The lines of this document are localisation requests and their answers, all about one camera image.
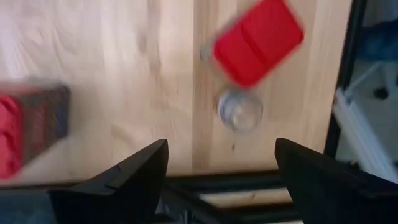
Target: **white plastic part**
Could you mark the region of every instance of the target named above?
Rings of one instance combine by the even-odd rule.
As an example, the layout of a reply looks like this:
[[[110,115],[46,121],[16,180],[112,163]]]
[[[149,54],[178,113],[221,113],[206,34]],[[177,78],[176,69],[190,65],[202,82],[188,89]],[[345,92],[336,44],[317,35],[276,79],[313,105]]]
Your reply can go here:
[[[398,184],[398,173],[357,103],[337,89],[333,113],[364,171]]]

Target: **red block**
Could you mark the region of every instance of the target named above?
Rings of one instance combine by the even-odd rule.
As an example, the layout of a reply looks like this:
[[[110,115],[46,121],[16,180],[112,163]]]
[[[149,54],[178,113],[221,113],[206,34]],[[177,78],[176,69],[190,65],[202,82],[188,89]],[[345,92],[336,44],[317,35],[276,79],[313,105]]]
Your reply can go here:
[[[69,101],[69,88],[61,83],[0,82],[0,179],[67,135]]]
[[[303,41],[283,0],[264,0],[219,36],[213,56],[239,86],[256,85]]]

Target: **black screw hole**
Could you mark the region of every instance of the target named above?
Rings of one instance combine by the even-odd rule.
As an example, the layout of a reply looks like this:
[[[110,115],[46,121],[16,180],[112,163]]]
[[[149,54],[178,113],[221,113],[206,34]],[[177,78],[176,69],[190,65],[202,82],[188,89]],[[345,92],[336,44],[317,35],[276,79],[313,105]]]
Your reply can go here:
[[[389,93],[386,88],[378,88],[378,89],[375,89],[375,91],[373,92],[373,95],[374,95],[374,97],[376,97],[376,99],[385,100],[388,98]]]

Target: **wood grain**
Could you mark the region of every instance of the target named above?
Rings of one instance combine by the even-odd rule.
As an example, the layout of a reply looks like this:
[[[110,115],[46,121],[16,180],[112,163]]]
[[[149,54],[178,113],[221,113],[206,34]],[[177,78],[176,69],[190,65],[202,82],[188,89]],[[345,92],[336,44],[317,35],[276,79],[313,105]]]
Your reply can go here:
[[[206,194],[200,198],[220,208],[292,202],[286,189]]]
[[[169,175],[275,169],[277,137],[322,151],[351,1],[287,1],[304,43],[252,90],[263,121],[239,135],[214,111],[230,83],[199,50],[257,1],[0,1],[0,78],[73,94],[70,137],[4,184],[86,179],[159,138]]]

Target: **clear glass cup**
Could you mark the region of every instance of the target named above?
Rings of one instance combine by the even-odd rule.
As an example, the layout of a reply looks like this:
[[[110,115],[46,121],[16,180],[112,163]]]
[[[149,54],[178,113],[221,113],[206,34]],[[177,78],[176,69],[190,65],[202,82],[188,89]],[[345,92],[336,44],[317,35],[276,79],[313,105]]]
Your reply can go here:
[[[263,106],[261,100],[249,92],[230,89],[218,100],[217,112],[223,123],[233,131],[247,133],[261,123]]]

